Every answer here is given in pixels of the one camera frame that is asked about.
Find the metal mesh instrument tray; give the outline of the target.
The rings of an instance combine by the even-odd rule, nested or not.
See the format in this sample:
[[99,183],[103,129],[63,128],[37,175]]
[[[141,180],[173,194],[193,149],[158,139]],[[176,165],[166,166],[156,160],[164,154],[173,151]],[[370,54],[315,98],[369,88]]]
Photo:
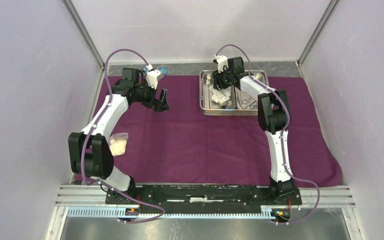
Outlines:
[[235,109],[202,109],[201,107],[201,98],[200,98],[200,90],[201,90],[201,74],[203,72],[209,72],[213,73],[211,70],[203,70],[200,72],[199,77],[199,99],[200,99],[200,108],[202,110],[202,113],[207,116],[256,116],[258,114],[258,110],[241,110],[238,109],[237,106]]

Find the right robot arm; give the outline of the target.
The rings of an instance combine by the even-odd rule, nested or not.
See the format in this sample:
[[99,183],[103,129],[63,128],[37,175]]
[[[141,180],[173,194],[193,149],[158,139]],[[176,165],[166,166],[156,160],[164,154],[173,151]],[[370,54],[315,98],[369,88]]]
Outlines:
[[296,189],[288,153],[291,117],[286,91],[269,87],[246,71],[240,56],[215,55],[213,62],[217,65],[212,73],[217,90],[236,87],[257,102],[257,120],[267,137],[271,161],[268,196],[273,203],[282,204]]

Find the purple cloth wrap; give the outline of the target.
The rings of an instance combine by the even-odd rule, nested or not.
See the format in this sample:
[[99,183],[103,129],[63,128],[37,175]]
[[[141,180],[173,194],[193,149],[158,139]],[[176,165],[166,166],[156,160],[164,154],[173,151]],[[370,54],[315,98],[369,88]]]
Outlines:
[[[268,140],[256,116],[209,116],[200,108],[199,77],[164,77],[169,110],[157,113],[134,103],[119,119],[115,133],[127,133],[126,152],[114,164],[138,183],[270,183]],[[291,124],[288,153],[299,187],[342,184],[342,170],[321,133],[315,106],[299,77],[270,77],[287,93]]]

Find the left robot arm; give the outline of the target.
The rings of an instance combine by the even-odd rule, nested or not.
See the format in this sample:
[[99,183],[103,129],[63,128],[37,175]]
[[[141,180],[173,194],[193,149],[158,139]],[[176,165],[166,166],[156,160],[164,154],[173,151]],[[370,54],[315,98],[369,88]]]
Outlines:
[[74,174],[93,180],[101,180],[113,190],[125,204],[137,198],[134,179],[121,172],[114,163],[110,149],[110,135],[120,117],[133,103],[157,113],[169,110],[167,89],[161,90],[156,98],[159,80],[167,75],[163,67],[150,70],[126,67],[121,78],[111,85],[104,102],[91,122],[80,132],[72,132],[68,137],[71,170]]

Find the suture packet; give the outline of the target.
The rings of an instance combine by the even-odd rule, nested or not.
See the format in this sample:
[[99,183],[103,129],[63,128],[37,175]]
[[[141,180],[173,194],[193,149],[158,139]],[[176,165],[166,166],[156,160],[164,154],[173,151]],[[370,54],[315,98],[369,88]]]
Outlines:
[[223,106],[231,99],[231,90],[223,89],[223,90],[211,90],[211,100],[216,104]]

